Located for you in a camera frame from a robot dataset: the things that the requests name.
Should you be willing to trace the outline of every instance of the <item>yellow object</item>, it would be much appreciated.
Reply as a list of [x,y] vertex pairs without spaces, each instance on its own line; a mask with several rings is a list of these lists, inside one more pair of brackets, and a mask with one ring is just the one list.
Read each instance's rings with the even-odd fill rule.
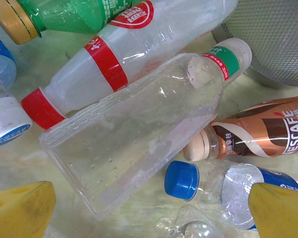
[[38,37],[31,19],[17,0],[0,0],[0,25],[18,45]]
[[0,191],[0,238],[42,238],[55,202],[48,181]]
[[261,238],[298,238],[298,191],[255,183],[248,205]]

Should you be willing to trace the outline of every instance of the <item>green label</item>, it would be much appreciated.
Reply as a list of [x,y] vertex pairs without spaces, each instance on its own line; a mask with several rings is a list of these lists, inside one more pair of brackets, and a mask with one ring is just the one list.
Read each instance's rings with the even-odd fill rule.
[[208,53],[216,56],[224,63],[228,70],[229,77],[231,77],[239,70],[237,57],[228,48],[225,48],[223,46],[215,46],[210,49]]
[[131,7],[132,0],[99,0],[102,2],[102,16],[104,19],[103,27],[109,21],[118,16],[121,12]]

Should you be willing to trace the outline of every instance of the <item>red label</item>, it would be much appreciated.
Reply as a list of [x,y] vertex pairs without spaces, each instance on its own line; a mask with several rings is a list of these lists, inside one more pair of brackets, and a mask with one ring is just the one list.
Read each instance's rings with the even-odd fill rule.
[[128,84],[123,68],[106,43],[96,36],[84,47],[92,56],[114,92]]
[[222,70],[222,73],[224,75],[224,81],[228,80],[228,78],[229,78],[228,69],[225,66],[224,62],[220,58],[216,57],[215,55],[209,54],[209,53],[202,54],[202,56],[209,58],[209,59],[213,60],[215,63],[217,63],[217,65],[220,67],[220,69]]
[[152,19],[153,5],[151,1],[145,0],[127,9],[109,24],[129,29],[140,29],[146,27]]

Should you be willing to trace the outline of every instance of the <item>white bottle cap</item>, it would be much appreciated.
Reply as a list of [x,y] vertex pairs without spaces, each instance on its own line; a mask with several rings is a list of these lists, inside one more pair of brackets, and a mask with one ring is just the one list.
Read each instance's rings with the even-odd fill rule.
[[0,98],[0,146],[22,135],[31,125],[31,118],[14,97]]
[[184,157],[188,161],[207,159],[210,153],[208,135],[204,130],[198,133],[183,149]]

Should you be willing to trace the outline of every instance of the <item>metal mesh strainer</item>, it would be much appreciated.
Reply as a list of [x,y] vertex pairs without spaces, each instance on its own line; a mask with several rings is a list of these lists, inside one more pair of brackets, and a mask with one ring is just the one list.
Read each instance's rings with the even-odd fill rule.
[[246,72],[268,86],[298,86],[298,0],[240,0],[217,41],[237,37],[253,51]]

